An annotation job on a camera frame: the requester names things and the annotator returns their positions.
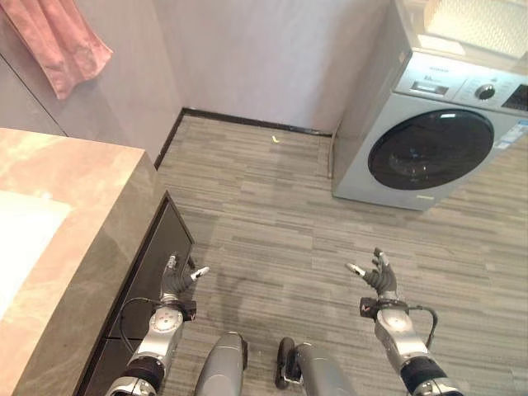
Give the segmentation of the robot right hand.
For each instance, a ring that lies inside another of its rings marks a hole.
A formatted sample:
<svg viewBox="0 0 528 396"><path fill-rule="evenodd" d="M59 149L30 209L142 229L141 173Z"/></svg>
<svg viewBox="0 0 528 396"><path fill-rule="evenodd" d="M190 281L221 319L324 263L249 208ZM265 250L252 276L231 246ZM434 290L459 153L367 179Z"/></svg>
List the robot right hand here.
<svg viewBox="0 0 528 396"><path fill-rule="evenodd" d="M389 264L387 255L378 247L373 252L372 263L375 268L368 271L353 263L347 263L345 268L374 289L380 299L398 299L396 275Z"/></svg>

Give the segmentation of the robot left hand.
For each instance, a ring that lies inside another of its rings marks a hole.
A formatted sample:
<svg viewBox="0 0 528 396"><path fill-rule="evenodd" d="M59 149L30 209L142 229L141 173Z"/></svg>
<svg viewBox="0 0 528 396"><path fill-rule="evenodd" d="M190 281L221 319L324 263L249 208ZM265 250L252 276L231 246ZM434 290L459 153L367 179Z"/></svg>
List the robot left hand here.
<svg viewBox="0 0 528 396"><path fill-rule="evenodd" d="M201 277L205 276L209 271L209 266L204 266L188 275L179 275L177 273L178 256L173 253L167 260L164 268L161 285L160 285L160 300L168 302L178 300L178 295L193 284L195 284Z"/></svg>

